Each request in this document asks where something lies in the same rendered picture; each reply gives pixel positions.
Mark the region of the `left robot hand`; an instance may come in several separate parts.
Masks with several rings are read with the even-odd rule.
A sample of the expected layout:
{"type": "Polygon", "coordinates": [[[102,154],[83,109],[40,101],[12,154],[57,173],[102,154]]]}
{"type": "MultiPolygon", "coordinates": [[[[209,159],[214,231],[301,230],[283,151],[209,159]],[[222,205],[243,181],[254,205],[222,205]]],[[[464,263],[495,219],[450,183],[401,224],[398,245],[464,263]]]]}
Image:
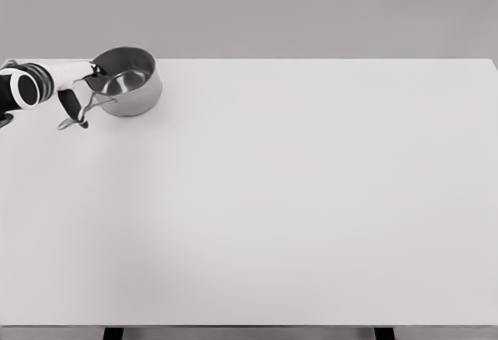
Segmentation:
{"type": "Polygon", "coordinates": [[[54,80],[54,92],[64,108],[68,118],[59,124],[58,130],[76,124],[87,129],[86,110],[82,107],[72,87],[75,83],[88,77],[107,76],[108,72],[93,61],[76,61],[51,66],[49,73],[54,80]]]}

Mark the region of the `steel pot with long handle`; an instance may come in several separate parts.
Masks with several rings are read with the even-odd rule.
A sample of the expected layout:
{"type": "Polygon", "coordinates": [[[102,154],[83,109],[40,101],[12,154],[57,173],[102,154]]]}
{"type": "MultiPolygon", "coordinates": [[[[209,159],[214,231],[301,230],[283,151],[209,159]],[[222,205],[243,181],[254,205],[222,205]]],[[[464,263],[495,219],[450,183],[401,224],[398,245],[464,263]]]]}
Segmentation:
{"type": "Polygon", "coordinates": [[[92,96],[82,108],[85,117],[94,107],[115,117],[136,117],[158,103],[163,84],[156,59],[140,47],[115,47],[98,54],[94,61],[106,75],[87,82],[92,96]]]}

